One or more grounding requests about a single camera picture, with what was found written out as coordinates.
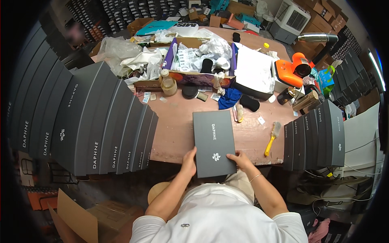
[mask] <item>air cooler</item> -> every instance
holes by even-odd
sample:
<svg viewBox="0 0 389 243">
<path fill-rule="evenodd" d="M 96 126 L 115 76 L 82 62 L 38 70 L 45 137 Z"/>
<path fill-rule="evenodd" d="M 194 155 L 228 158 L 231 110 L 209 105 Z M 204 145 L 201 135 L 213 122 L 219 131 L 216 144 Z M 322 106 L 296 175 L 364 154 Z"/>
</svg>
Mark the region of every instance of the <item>air cooler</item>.
<svg viewBox="0 0 389 243">
<path fill-rule="evenodd" d="M 292 44 L 310 19 L 311 15 L 302 7 L 291 0 L 284 0 L 274 18 L 270 33 L 274 39 Z"/>
</svg>

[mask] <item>white t-shirt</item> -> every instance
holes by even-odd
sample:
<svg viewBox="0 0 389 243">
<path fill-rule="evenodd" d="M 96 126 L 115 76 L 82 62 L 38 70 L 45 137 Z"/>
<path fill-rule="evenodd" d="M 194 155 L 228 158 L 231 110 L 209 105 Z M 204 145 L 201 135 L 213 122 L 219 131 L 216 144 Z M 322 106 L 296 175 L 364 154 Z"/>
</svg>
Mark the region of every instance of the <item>white t-shirt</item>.
<svg viewBox="0 0 389 243">
<path fill-rule="evenodd" d="M 132 227 L 130 243 L 266 242 L 307 243 L 301 216 L 282 213 L 269 218 L 239 189 L 203 184 L 190 190 L 178 214 L 167 223 L 141 216 Z"/>
</svg>

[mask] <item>table surface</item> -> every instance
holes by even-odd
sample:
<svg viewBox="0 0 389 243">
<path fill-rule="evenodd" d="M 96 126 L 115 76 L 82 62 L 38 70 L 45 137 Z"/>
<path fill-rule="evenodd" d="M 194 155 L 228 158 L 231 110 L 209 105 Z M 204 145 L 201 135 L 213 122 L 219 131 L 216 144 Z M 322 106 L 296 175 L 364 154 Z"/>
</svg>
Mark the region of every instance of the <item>table surface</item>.
<svg viewBox="0 0 389 243">
<path fill-rule="evenodd" d="M 235 31 L 225 28 L 205 27 L 227 41 L 232 42 L 232 33 Z M 270 51 L 276 51 L 280 59 L 290 61 L 285 47 L 274 40 L 261 36 L 240 33 L 240 43 L 251 48 L 263 47 L 266 42 L 270 45 Z M 148 105 L 159 117 L 154 142 L 151 151 L 151 160 L 169 163 L 182 163 L 182 157 L 195 145 L 193 134 L 192 113 L 198 111 L 218 110 L 218 103 L 210 98 L 211 92 L 206 102 L 199 99 L 187 100 L 183 98 L 181 89 L 177 94 L 165 97 L 167 102 L 159 100 L 164 96 L 163 92 L 156 92 L 157 99 L 149 101 Z M 231 121 L 233 125 L 235 149 L 244 151 L 249 159 L 256 165 L 279 164 L 284 159 L 284 136 L 282 131 L 278 138 L 273 141 L 269 156 L 264 152 L 270 141 L 273 122 L 278 121 L 281 125 L 287 124 L 296 117 L 289 104 L 280 105 L 277 101 L 260 102 L 260 107 L 256 112 L 244 108 L 244 120 L 237 123 L 233 120 L 231 108 Z M 265 123 L 261 125 L 258 118 L 262 116 Z"/>
</svg>

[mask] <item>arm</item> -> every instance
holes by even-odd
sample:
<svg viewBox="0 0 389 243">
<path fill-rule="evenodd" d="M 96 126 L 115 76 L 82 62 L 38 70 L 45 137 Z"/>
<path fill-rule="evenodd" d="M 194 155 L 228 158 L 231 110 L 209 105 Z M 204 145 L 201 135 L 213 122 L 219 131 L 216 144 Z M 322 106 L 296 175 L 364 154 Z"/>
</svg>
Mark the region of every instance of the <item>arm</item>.
<svg viewBox="0 0 389 243">
<path fill-rule="evenodd" d="M 197 148 L 186 153 L 182 160 L 180 172 L 149 205 L 145 215 L 157 216 L 167 222 L 168 217 L 177 206 L 191 178 L 196 173 L 194 157 Z"/>
<path fill-rule="evenodd" d="M 227 158 L 235 161 L 239 168 L 247 174 L 249 180 L 252 180 L 254 193 L 265 214 L 273 218 L 280 213 L 289 212 L 280 193 L 252 164 L 246 154 L 241 151 L 236 151 L 236 154 L 237 156 L 227 154 Z"/>
</svg>

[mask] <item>plastic bottle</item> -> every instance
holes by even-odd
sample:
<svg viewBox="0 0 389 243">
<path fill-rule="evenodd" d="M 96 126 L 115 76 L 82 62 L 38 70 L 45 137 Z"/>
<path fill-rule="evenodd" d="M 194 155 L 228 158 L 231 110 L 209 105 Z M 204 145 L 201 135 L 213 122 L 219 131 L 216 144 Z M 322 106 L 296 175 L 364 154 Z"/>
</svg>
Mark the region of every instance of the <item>plastic bottle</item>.
<svg viewBox="0 0 389 243">
<path fill-rule="evenodd" d="M 262 52 L 263 54 L 266 54 L 269 51 L 268 50 L 269 47 L 270 47 L 269 44 L 264 43 L 263 47 L 259 51 Z"/>
<path fill-rule="evenodd" d="M 162 91 L 167 96 L 175 95 L 177 93 L 177 82 L 169 76 L 169 70 L 162 69 L 161 76 L 162 76 L 162 83 L 161 83 Z"/>
</svg>

